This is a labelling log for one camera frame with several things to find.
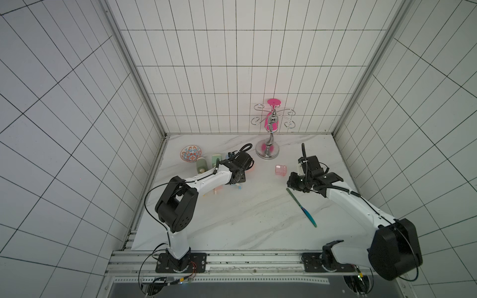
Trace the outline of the clear pink tray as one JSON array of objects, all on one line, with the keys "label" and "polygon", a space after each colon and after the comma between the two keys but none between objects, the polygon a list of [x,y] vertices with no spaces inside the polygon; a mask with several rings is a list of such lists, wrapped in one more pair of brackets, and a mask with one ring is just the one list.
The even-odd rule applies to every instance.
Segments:
[{"label": "clear pink tray", "polygon": [[276,165],[275,166],[275,175],[285,177],[287,175],[287,166],[286,165]]}]

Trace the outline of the light green pencil sharpener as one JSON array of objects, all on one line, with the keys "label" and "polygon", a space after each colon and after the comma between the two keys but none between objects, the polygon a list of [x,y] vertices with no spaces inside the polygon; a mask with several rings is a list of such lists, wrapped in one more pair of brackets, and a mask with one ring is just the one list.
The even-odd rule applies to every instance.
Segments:
[{"label": "light green pencil sharpener", "polygon": [[221,160],[222,160],[222,155],[221,154],[219,154],[219,153],[213,154],[212,158],[211,158],[212,167],[217,168],[218,165],[220,164]]}]

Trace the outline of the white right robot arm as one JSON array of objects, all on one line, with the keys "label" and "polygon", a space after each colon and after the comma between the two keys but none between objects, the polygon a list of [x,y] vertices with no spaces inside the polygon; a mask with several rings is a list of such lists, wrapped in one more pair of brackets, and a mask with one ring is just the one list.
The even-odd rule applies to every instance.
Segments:
[{"label": "white right robot arm", "polygon": [[365,233],[349,240],[336,239],[325,244],[320,264],[335,272],[342,264],[373,269],[392,281],[423,263],[417,229],[407,219],[396,219],[368,202],[349,188],[339,175],[325,171],[316,156],[298,160],[303,173],[292,172],[287,186],[295,191],[313,192],[341,207],[364,229]]}]

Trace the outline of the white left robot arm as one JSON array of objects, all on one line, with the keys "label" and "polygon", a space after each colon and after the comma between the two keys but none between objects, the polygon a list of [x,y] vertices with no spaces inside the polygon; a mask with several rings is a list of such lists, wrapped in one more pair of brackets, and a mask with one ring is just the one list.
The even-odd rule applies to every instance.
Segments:
[{"label": "white left robot arm", "polygon": [[223,185],[244,183],[245,173],[253,163],[253,158],[246,151],[239,151],[193,178],[175,176],[169,181],[155,206],[155,212],[159,221],[168,226],[170,245],[167,253],[173,260],[188,259],[191,248],[186,227],[193,219],[199,197]]}]

